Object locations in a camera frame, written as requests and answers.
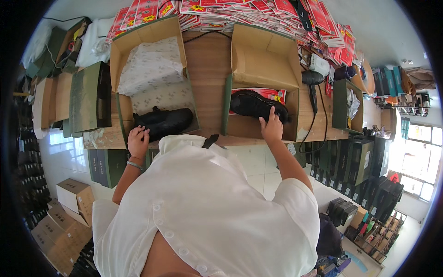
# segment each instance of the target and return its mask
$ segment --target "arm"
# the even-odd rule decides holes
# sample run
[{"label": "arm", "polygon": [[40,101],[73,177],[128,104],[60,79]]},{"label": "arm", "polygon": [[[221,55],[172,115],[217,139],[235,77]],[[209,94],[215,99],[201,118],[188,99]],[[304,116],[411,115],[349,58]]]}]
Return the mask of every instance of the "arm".
[{"label": "arm", "polygon": [[[146,151],[148,149],[148,143],[149,129],[145,130],[144,126],[140,127],[140,125],[132,129],[128,136],[128,149],[131,153],[131,158],[129,158],[129,161],[142,166],[143,158],[145,158]],[[127,164],[123,175],[115,188],[114,195],[112,196],[112,202],[120,205],[124,193],[138,176],[140,176],[140,169],[133,165]]]},{"label": "arm", "polygon": [[264,118],[260,117],[261,134],[277,162],[281,179],[298,179],[313,192],[311,182],[306,172],[281,140],[283,136],[283,124],[280,122],[279,117],[274,114],[274,110],[274,106],[271,107],[267,124]]}]

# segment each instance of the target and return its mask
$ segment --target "bracelet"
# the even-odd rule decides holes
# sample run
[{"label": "bracelet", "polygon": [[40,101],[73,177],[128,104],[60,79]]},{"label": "bracelet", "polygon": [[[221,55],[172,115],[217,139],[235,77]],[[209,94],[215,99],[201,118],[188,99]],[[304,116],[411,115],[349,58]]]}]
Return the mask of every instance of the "bracelet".
[{"label": "bracelet", "polygon": [[132,166],[135,166],[136,168],[138,168],[139,170],[143,170],[143,167],[139,166],[138,164],[131,162],[131,161],[127,161],[126,164],[130,164]]}]

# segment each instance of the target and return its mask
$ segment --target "black shoe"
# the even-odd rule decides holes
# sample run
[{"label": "black shoe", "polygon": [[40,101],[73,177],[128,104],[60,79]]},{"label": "black shoe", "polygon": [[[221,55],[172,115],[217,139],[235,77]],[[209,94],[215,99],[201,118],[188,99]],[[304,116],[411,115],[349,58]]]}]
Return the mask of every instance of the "black shoe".
[{"label": "black shoe", "polygon": [[267,99],[253,90],[239,90],[231,95],[231,111],[253,118],[263,117],[266,122],[269,120],[271,107],[275,106],[275,114],[278,115],[281,123],[291,122],[288,109],[280,102]]},{"label": "black shoe", "polygon": [[194,117],[188,108],[162,111],[157,106],[154,111],[138,115],[133,113],[135,127],[144,126],[149,130],[149,142],[156,141],[169,135],[178,135],[188,128]]}]

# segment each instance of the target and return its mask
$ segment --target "person's right hand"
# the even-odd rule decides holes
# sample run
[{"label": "person's right hand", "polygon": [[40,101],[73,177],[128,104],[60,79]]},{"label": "person's right hand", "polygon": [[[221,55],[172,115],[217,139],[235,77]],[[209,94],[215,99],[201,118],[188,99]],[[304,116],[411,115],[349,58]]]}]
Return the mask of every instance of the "person's right hand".
[{"label": "person's right hand", "polygon": [[145,159],[146,151],[149,143],[149,129],[145,130],[144,126],[135,127],[129,132],[128,150],[131,156],[141,161]]},{"label": "person's right hand", "polygon": [[275,143],[276,141],[281,141],[283,136],[283,124],[281,123],[279,117],[274,114],[275,107],[271,107],[269,112],[268,123],[264,118],[260,117],[261,124],[261,135],[268,145]]}]

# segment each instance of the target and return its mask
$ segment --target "shirt sleeve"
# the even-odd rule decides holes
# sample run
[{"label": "shirt sleeve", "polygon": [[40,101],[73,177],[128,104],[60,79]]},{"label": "shirt sleeve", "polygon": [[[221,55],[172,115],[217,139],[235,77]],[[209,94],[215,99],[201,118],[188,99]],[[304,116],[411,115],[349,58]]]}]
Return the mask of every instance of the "shirt sleeve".
[{"label": "shirt sleeve", "polygon": [[117,204],[107,199],[96,200],[92,204],[92,236],[94,244],[108,229],[118,211],[118,207]]},{"label": "shirt sleeve", "polygon": [[315,248],[319,241],[320,219],[317,200],[300,180],[287,178],[278,186],[272,200],[282,205]]}]

